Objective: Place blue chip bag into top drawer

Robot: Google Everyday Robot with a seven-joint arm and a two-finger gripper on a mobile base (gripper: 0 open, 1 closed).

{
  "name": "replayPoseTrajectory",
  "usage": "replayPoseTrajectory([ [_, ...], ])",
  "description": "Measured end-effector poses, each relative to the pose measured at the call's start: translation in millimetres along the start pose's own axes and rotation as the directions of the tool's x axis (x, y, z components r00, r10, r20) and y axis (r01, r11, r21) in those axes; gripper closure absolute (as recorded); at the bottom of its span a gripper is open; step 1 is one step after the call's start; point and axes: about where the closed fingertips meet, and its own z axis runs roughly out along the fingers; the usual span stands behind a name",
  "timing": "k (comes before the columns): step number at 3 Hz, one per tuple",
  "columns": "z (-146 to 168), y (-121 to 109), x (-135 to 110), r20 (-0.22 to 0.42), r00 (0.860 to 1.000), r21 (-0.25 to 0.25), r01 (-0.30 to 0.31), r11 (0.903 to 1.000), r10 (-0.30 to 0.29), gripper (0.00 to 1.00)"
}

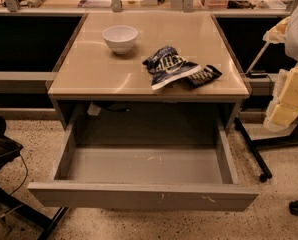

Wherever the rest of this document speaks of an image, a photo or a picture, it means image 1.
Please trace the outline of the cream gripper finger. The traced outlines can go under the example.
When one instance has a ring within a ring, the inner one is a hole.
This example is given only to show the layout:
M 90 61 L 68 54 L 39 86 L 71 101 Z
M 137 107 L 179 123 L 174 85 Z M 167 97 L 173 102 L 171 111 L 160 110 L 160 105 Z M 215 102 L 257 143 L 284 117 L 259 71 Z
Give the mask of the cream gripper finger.
M 282 131 L 298 117 L 298 100 L 273 99 L 266 110 L 263 125 L 269 131 Z
M 279 101 L 283 104 L 298 107 L 298 64 L 289 71 Z

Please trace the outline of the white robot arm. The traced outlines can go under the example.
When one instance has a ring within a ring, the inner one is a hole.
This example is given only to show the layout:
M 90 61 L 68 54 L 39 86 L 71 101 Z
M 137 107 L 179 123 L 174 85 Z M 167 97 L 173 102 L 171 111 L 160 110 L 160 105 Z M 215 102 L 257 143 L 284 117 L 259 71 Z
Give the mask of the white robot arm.
M 281 69 L 274 84 L 263 125 L 278 132 L 290 126 L 298 117 L 298 6 L 292 14 L 267 31 L 263 40 L 272 44 L 283 43 L 285 54 L 297 61 L 290 70 Z

